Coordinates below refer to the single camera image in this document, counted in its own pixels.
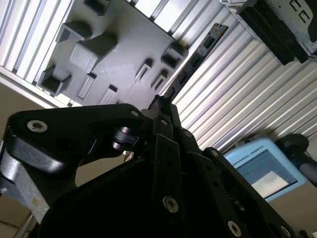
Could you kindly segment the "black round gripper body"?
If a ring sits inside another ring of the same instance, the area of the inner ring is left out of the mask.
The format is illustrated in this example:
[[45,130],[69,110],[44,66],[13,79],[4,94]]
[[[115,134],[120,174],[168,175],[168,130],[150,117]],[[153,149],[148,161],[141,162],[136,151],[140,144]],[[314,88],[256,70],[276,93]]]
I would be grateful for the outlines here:
[[223,220],[178,159],[131,160],[60,198],[40,238],[220,238]]

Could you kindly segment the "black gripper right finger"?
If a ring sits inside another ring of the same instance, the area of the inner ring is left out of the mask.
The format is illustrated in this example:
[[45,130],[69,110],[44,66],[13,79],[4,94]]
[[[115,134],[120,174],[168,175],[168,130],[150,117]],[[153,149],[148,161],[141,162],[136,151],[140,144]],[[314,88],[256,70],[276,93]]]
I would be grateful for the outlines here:
[[201,150],[181,126],[167,98],[161,111],[169,116],[180,147],[185,217],[190,238],[294,238],[293,229],[216,149]]

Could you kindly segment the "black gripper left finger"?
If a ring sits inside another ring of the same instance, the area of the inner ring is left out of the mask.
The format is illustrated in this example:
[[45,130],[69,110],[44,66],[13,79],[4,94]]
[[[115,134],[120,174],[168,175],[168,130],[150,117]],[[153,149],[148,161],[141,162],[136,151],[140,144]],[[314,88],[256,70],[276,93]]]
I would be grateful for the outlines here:
[[6,127],[8,193],[46,215],[64,195],[126,162],[180,161],[163,98],[142,111],[113,104],[13,114]]

